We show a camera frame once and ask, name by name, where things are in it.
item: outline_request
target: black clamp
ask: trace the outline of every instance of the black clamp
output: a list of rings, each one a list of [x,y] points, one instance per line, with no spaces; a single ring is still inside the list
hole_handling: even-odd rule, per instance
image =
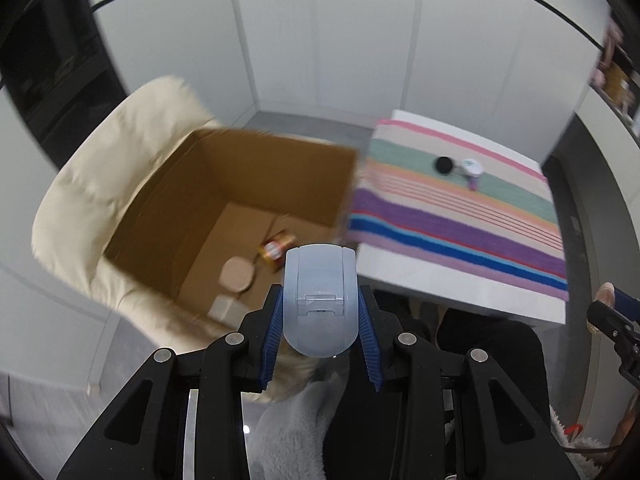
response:
[[[640,389],[640,335],[633,322],[600,301],[590,304],[587,320],[614,342],[621,361],[620,375]]]
[[[402,392],[396,456],[389,478],[442,480],[445,475],[442,390],[454,399],[458,480],[577,479],[538,414],[485,352],[436,350],[379,309],[360,289],[360,341],[378,389]],[[241,392],[271,379],[282,336],[282,287],[238,332],[208,348],[175,355],[159,349],[104,410],[58,475],[59,480],[179,480],[189,391],[199,389],[196,480],[249,480]],[[506,426],[507,410],[516,429]]]

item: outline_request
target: metal screw head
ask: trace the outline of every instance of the metal screw head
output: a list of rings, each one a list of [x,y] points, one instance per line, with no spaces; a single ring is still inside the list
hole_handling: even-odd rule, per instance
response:
[[[244,341],[244,336],[239,332],[232,332],[231,334],[226,335],[225,341],[229,345],[239,345]]]
[[[410,332],[402,332],[398,336],[398,341],[403,345],[411,346],[412,344],[415,344],[416,341],[418,341],[418,338]]]
[[[489,354],[480,348],[474,348],[471,351],[471,358],[478,363],[484,363],[489,358]]]
[[[171,359],[171,350],[169,350],[168,348],[161,348],[159,350],[156,350],[156,353],[154,354],[154,361],[158,363],[164,363],[169,359]]]

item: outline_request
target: can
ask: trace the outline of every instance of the can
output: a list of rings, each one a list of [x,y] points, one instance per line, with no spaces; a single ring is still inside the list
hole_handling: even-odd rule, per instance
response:
[[[258,254],[267,263],[269,268],[275,272],[284,267],[285,254],[296,246],[296,235],[286,229],[267,238],[258,247]]]

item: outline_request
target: white table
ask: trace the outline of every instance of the white table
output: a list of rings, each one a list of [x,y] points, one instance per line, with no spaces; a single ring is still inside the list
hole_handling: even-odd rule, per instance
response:
[[[446,130],[448,134],[540,170],[535,161],[465,130],[398,110],[393,113],[392,118]],[[393,253],[366,243],[361,243],[358,247],[356,268],[361,283],[435,301],[444,306],[518,319],[539,328],[549,328],[565,322],[565,304],[559,298]]]

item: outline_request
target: purple stripe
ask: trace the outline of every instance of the purple stripe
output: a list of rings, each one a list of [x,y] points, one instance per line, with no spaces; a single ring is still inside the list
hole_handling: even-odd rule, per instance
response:
[[[457,258],[451,258],[450,256],[443,256],[442,254],[431,253],[417,247],[409,247],[403,245],[389,238],[379,236],[372,233],[363,231],[349,231],[349,239],[356,242],[362,242],[374,247],[379,247],[387,251],[391,251],[397,254],[404,254],[405,256],[411,256],[412,258],[418,258],[419,260],[425,260],[432,264],[439,264],[443,267],[449,267],[455,270],[461,270],[462,272],[468,272],[481,278],[487,278],[494,280],[494,282],[506,283],[507,285],[517,286],[526,290],[532,290],[533,292],[539,292],[546,296],[558,298],[559,300],[569,301],[569,293],[565,290],[558,290],[552,286],[543,285],[542,283],[532,282],[525,278],[513,276],[506,272],[500,272],[499,270],[487,269],[483,266],[476,264],[470,264]]]
[[[515,260],[523,265],[532,266],[543,272],[550,272],[561,278],[565,277],[563,259],[461,222],[388,202],[368,189],[359,188],[356,190],[352,208],[379,216],[400,227],[444,238],[478,251]]]

